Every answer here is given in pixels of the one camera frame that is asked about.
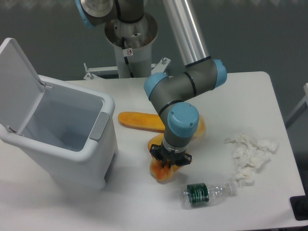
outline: gray wall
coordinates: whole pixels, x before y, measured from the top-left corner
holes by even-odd
[[[17,39],[39,74],[82,79],[84,62],[88,67],[116,65],[104,26],[86,28],[73,0],[9,2],[0,2],[0,41]],[[285,118],[308,82],[308,0],[195,0],[194,5],[212,57],[221,59],[228,72],[267,72]],[[172,74],[182,71],[161,1],[148,0],[145,9],[159,25],[153,62],[165,56],[172,60]],[[296,157],[306,163],[307,128],[305,112],[288,130]]]

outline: white trash can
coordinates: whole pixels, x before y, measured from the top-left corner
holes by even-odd
[[[105,93],[39,76],[17,41],[0,46],[0,139],[53,176],[102,189],[117,152]]]

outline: bottle cap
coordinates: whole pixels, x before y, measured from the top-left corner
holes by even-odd
[[[228,182],[227,184],[229,185],[229,188],[230,188],[230,190],[231,190],[230,196],[235,196],[235,195],[236,195],[236,192],[237,192],[237,187],[236,187],[236,185],[235,185],[233,182]]]

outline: warning sticker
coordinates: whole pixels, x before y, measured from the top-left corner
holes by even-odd
[[[124,55],[124,57],[132,56],[133,55],[133,49],[132,48],[124,49],[123,55]]]

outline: orange object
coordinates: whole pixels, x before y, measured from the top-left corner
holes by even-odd
[[[165,125],[161,121],[158,115],[140,113],[140,112],[121,112],[118,115],[119,122],[128,128],[136,128],[142,130],[149,130],[155,132],[161,132],[161,134],[153,137],[148,142],[148,149],[150,150],[152,144],[160,145],[163,139],[163,132],[165,130]],[[199,117],[198,128],[193,135],[193,138],[200,137],[206,132],[205,122],[202,116]],[[166,164],[162,166],[162,162],[152,158],[150,163],[150,173],[155,177],[157,181],[165,181],[173,176],[173,172],[180,167],[172,165],[171,168]]]
[[[173,168],[169,168],[168,164],[163,167],[162,162],[155,158],[151,160],[150,172],[157,181],[165,181],[173,176]]]
[[[128,128],[164,132],[165,125],[158,115],[141,112],[121,112],[117,119]]]

